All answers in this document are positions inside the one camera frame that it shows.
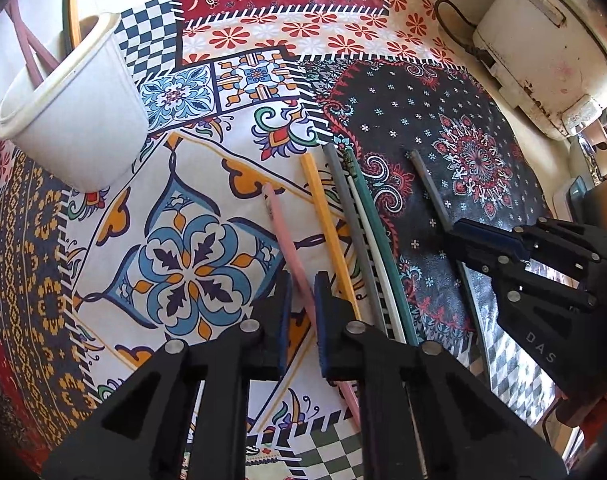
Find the white stick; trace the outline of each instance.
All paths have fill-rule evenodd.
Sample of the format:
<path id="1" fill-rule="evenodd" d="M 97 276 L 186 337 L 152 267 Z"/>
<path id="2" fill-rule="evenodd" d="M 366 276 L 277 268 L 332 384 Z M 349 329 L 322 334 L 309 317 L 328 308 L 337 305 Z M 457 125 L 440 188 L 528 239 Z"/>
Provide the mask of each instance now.
<path id="1" fill-rule="evenodd" d="M 365 209 L 363 208 L 363 204 L 361 203 L 361 199 L 359 198 L 357 187 L 355 187 L 355 181 L 349 175 L 346 178 L 347 183 L 350 186 L 352 196 L 355 200 L 357 211 L 359 212 L 359 216 L 361 217 L 361 221 L 363 223 L 365 239 L 368 240 L 370 252 L 373 253 L 373 262 L 375 263 L 375 270 L 377 271 L 377 276 L 379 277 L 379 281 L 381 282 L 381 290 L 383 290 L 383 300 L 385 301 L 388 307 L 388 314 L 390 315 L 394 338 L 400 343 L 405 343 L 406 336 L 403 334 L 403 327 L 401 325 L 401 319 L 399 318 L 399 312 L 397 311 L 397 304 L 394 301 L 392 287 L 390 285 L 390 280 L 388 279 L 388 274 L 386 274 L 385 267 L 383 266 L 383 260 L 381 259 L 381 253 L 379 252 L 379 247 L 377 246 L 377 242 L 375 240 L 375 234 L 373 234 L 373 229 L 368 223 L 368 217 L 365 215 Z"/>

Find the red flower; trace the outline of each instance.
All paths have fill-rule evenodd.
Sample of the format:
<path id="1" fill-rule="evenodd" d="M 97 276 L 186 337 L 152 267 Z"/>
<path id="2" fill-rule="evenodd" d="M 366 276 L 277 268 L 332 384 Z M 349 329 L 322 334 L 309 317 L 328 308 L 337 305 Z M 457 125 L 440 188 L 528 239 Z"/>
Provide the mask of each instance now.
<path id="1" fill-rule="evenodd" d="M 377 33 L 374 30 L 370 30 L 368 27 L 359 25 L 359 23 L 348 23 L 346 25 L 346 28 L 347 30 L 353 31 L 357 38 L 361 38 L 362 36 L 367 40 L 378 38 Z"/>
<path id="2" fill-rule="evenodd" d="M 406 44 L 399 44 L 396 41 L 389 41 L 386 43 L 388 45 L 388 50 L 393 54 L 398 54 L 399 56 L 416 56 L 417 53 L 414 50 L 411 50 L 410 47 Z"/>
<path id="3" fill-rule="evenodd" d="M 430 0 L 421 0 L 423 3 L 424 9 L 426 9 L 426 16 L 436 20 L 437 15 L 435 14 L 435 6 L 432 4 Z"/>
<path id="4" fill-rule="evenodd" d="M 423 44 L 423 41 L 421 41 L 420 38 L 415 38 L 403 30 L 397 31 L 397 38 L 402 38 L 406 43 L 414 43 L 415 45 Z"/>
<path id="5" fill-rule="evenodd" d="M 454 52 L 454 50 L 453 50 L 452 48 L 448 47 L 448 46 L 445 44 L 445 41 L 444 41 L 444 40 L 442 40 L 441 38 L 433 38 L 433 39 L 432 39 L 432 42 L 435 44 L 435 46 L 436 46 L 437 48 L 442 48 L 442 49 L 444 49 L 444 50 L 449 50 L 450 52 Z"/>
<path id="6" fill-rule="evenodd" d="M 365 24 L 370 27 L 386 28 L 388 26 L 386 25 L 388 22 L 387 18 L 375 16 L 374 14 L 363 14 L 362 16 L 359 16 L 359 19 L 365 21 Z"/>
<path id="7" fill-rule="evenodd" d="M 344 38 L 341 34 L 337 34 L 337 37 L 328 38 L 328 46 L 330 48 L 336 48 L 337 54 L 358 54 L 363 52 L 363 46 L 357 44 L 357 41 L 352 38 Z"/>
<path id="8" fill-rule="evenodd" d="M 183 35 L 192 38 L 193 36 L 196 36 L 199 32 L 204 32 L 209 28 L 210 25 L 200 25 L 199 27 L 186 27 L 186 30 L 184 30 L 183 32 Z"/>
<path id="9" fill-rule="evenodd" d="M 276 14 L 263 14 L 260 16 L 248 16 L 247 18 L 242 18 L 242 23 L 272 23 L 276 19 Z"/>
<path id="10" fill-rule="evenodd" d="M 288 50 L 294 50 L 297 48 L 296 45 L 293 45 L 292 43 L 288 43 L 288 40 L 279 40 L 279 41 L 266 40 L 263 43 L 255 43 L 255 46 L 279 46 L 279 45 L 285 46 Z"/>
<path id="11" fill-rule="evenodd" d="M 313 25 L 312 23 L 293 23 L 293 22 L 284 22 L 285 27 L 282 27 L 281 30 L 284 32 L 289 32 L 291 38 L 296 38 L 301 35 L 302 38 L 310 38 L 311 36 L 319 35 L 319 25 Z"/>
<path id="12" fill-rule="evenodd" d="M 320 10 L 315 10 L 314 12 L 310 12 L 308 14 L 304 14 L 306 18 L 310 18 L 312 23 L 336 23 L 337 15 L 331 14 L 330 12 L 321 12 Z"/>
<path id="13" fill-rule="evenodd" d="M 416 12 L 414 14 L 408 15 L 408 21 L 406 22 L 408 28 L 413 34 L 418 36 L 426 36 L 426 23 L 424 23 L 424 19 L 422 16 L 418 15 Z"/>
<path id="14" fill-rule="evenodd" d="M 206 57 L 210 57 L 210 54 L 202 54 L 201 56 L 198 56 L 197 54 L 188 54 L 188 59 L 184 59 L 183 64 L 187 65 L 196 63 L 197 61 L 203 61 Z"/>
<path id="15" fill-rule="evenodd" d="M 430 53 L 434 56 L 437 61 L 442 61 L 444 63 L 454 64 L 455 62 L 451 57 L 448 56 L 448 53 L 445 50 L 440 50 L 438 48 L 431 48 Z"/>
<path id="16" fill-rule="evenodd" d="M 408 4 L 408 0 L 390 0 L 390 6 L 394 9 L 395 12 L 399 12 L 400 10 L 406 10 L 406 5 Z"/>
<path id="17" fill-rule="evenodd" d="M 244 30 L 240 25 L 237 27 L 226 27 L 224 30 L 214 30 L 214 38 L 208 43 L 215 45 L 215 48 L 234 48 L 237 44 L 248 43 L 244 38 L 250 36 L 250 32 Z"/>

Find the patchwork tablecloth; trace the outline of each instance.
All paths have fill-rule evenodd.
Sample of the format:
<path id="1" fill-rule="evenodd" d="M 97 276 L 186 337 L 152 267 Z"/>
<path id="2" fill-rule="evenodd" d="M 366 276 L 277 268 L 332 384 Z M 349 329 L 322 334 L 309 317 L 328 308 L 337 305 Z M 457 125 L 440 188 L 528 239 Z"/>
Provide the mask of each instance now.
<path id="1" fill-rule="evenodd" d="M 309 279 L 333 275 L 301 153 L 315 156 L 367 301 L 325 142 L 357 153 L 418 333 L 475 368 L 460 282 L 403 150 L 420 150 L 453 220 L 510 229 L 547 208 L 509 124 L 436 23 L 428 0 L 153 0 L 122 13 L 116 39 L 149 117 L 130 170 L 81 194 L 14 152 L 0 185 L 0 362 L 16 381 L 5 393 L 16 447 L 35 469 L 166 340 L 213 339 L 270 294 L 284 260 L 263 184 Z M 488 283 L 473 285 L 494 335 L 491 386 L 532 424 L 552 383 L 496 326 Z M 359 435 L 298 304 L 286 376 L 252 384 L 247 426 L 250 479 L 362 475 Z"/>

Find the black and white checkered patch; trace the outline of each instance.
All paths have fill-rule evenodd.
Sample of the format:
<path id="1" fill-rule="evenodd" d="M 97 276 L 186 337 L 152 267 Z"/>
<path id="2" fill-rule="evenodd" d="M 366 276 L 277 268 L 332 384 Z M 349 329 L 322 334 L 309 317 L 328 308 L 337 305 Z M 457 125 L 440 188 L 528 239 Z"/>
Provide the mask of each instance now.
<path id="1" fill-rule="evenodd" d="M 135 84 L 175 67 L 179 5 L 178 0 L 151 0 L 121 13 L 115 37 Z"/>

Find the black cable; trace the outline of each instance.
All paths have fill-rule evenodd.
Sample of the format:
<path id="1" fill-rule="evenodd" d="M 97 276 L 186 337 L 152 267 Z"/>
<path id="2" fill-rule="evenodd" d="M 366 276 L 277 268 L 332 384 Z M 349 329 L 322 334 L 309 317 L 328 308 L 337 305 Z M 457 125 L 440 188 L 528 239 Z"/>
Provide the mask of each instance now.
<path id="1" fill-rule="evenodd" d="M 441 18 L 441 15 L 439 14 L 439 6 L 441 4 L 448 4 L 453 9 L 455 9 L 455 12 L 457 14 L 459 14 L 459 16 L 461 17 L 461 19 L 464 20 L 464 22 L 466 22 L 466 25 L 469 25 L 469 27 L 476 28 L 477 25 L 475 25 L 468 18 L 466 18 L 463 15 L 463 13 L 461 12 L 461 10 L 459 10 L 458 7 L 455 4 L 453 4 L 450 0 L 437 0 L 435 2 L 435 16 L 437 17 L 437 21 L 439 22 L 439 25 L 441 25 L 443 27 L 443 30 L 445 30 L 445 33 L 448 36 L 450 36 L 450 38 L 453 41 L 455 41 L 455 43 L 458 44 L 462 49 L 464 49 L 468 54 L 470 54 L 471 56 L 474 56 L 475 58 L 477 58 L 479 61 L 481 61 L 482 63 L 484 63 L 488 68 L 490 68 L 492 65 L 494 65 L 495 60 L 490 55 L 490 52 L 488 52 L 487 50 L 482 49 L 482 48 L 477 48 L 474 45 L 469 45 L 469 44 L 464 43 L 463 41 L 459 40 L 459 38 L 457 38 L 450 31 L 450 29 L 443 22 L 443 19 Z"/>
<path id="2" fill-rule="evenodd" d="M 550 435 L 548 434 L 548 428 L 546 428 L 546 422 L 548 422 L 548 418 L 551 415 L 551 413 L 554 412 L 554 410 L 557 409 L 557 406 L 559 405 L 559 403 L 561 402 L 561 398 L 556 399 L 553 403 L 552 403 L 552 407 L 548 410 L 548 413 L 546 413 L 543 416 L 543 420 L 541 421 L 541 430 L 543 431 L 543 437 L 546 440 L 546 442 L 548 443 L 548 446 L 552 447 L 552 444 L 550 443 Z"/>

